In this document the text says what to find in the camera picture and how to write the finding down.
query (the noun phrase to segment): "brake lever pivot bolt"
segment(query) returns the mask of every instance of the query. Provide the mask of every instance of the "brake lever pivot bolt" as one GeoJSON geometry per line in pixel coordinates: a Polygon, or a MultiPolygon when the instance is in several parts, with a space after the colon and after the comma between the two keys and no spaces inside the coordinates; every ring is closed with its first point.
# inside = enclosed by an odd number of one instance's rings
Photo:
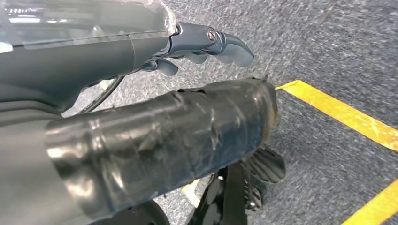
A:
{"type": "Polygon", "coordinates": [[[207,30],[207,38],[210,40],[211,43],[215,42],[216,33],[215,33],[215,30],[213,28],[209,28],[207,30]]]}

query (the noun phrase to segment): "gray carpet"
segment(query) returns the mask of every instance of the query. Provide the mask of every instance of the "gray carpet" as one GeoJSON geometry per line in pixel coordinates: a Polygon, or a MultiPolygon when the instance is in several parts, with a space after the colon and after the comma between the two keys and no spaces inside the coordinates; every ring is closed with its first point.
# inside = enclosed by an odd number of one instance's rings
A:
{"type": "MultiPolygon", "coordinates": [[[[398,2],[396,0],[165,0],[179,21],[213,25],[243,39],[256,54],[250,68],[210,59],[176,60],[174,77],[136,73],[102,108],[142,101],[170,90],[248,76],[274,85],[301,79],[398,128],[398,2]]],[[[99,93],[84,92],[66,115],[99,93]]],[[[287,177],[265,190],[252,225],[334,225],[398,179],[398,154],[295,97],[278,92],[281,114],[270,139],[287,177]]],[[[158,198],[173,225],[191,205],[180,191],[158,198]]],[[[398,225],[395,215],[385,224],[398,225]]]]}

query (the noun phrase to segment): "taped tube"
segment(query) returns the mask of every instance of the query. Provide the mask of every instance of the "taped tube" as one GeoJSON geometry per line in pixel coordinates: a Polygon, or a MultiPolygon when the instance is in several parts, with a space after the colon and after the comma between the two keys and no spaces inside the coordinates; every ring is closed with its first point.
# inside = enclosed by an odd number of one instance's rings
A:
{"type": "Polygon", "coordinates": [[[47,153],[97,220],[239,161],[264,143],[276,113],[269,83],[217,82],[53,121],[47,153]]]}

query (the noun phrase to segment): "clear plastic cover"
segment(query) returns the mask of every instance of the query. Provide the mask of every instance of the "clear plastic cover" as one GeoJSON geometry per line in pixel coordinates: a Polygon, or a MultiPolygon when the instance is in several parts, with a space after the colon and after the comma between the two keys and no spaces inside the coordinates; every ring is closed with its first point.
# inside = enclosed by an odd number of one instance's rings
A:
{"type": "Polygon", "coordinates": [[[0,53],[175,32],[175,15],[160,0],[0,0],[0,53]]]}

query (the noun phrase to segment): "yellow stripe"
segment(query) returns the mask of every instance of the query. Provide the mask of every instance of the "yellow stripe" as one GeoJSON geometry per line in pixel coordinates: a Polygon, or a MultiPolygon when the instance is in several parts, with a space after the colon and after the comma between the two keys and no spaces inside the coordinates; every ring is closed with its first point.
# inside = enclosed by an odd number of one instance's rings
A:
{"type": "Polygon", "coordinates": [[[298,97],[382,146],[398,152],[398,131],[302,81],[278,89],[298,97]]]}
{"type": "MultiPolygon", "coordinates": [[[[398,131],[323,93],[303,81],[276,88],[296,96],[382,146],[398,152],[398,131]]],[[[380,225],[398,212],[398,180],[359,209],[342,225],[380,225]]]]}
{"type": "Polygon", "coordinates": [[[398,180],[370,200],[342,225],[380,225],[398,212],[398,180]]]}

